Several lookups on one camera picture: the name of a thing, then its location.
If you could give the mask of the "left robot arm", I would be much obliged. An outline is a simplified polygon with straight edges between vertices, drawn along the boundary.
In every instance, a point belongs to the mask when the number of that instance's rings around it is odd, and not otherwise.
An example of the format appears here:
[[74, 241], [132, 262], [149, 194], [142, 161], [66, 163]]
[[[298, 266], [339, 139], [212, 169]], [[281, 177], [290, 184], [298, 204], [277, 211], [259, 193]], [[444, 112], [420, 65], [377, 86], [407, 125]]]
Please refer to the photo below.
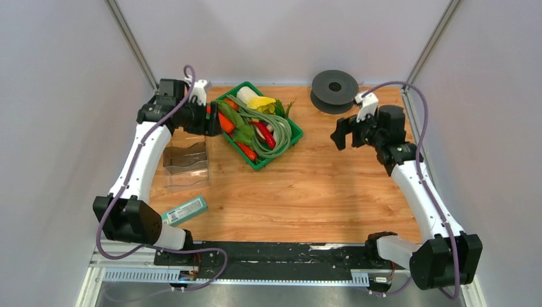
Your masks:
[[127, 160], [106, 196], [97, 196], [93, 211], [100, 223], [97, 238], [105, 237], [159, 249], [170, 249], [180, 265], [190, 264], [195, 247], [187, 230], [163, 223], [149, 206], [150, 190], [162, 157], [176, 129], [189, 134], [221, 134], [217, 103], [206, 101], [207, 80], [161, 79], [159, 91], [137, 112], [135, 136]]

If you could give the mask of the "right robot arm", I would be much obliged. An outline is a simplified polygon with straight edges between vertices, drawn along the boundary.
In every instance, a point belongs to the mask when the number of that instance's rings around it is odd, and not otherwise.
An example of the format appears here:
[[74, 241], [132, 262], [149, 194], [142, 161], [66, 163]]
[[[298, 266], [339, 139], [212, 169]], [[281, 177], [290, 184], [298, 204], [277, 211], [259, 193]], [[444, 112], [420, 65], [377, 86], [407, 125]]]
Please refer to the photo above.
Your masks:
[[375, 149], [378, 162], [400, 188], [424, 242], [415, 244], [394, 232], [373, 233], [364, 258], [374, 267], [393, 262], [410, 271], [421, 290], [460, 287], [474, 281], [483, 250], [476, 234], [467, 234], [446, 209], [427, 172], [417, 145], [407, 141], [406, 116], [398, 106], [382, 106], [365, 117], [340, 118], [330, 138], [338, 150], [352, 145]]

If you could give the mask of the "grey perforated cable spool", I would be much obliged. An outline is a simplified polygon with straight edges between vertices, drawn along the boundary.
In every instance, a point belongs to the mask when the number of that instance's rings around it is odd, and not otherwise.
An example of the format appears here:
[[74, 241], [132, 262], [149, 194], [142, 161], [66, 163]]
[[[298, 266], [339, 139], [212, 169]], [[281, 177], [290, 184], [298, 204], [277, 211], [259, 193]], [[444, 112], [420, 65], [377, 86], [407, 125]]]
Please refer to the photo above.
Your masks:
[[359, 84], [350, 74], [325, 70], [312, 80], [310, 98], [313, 106], [327, 114], [343, 114], [353, 107]]

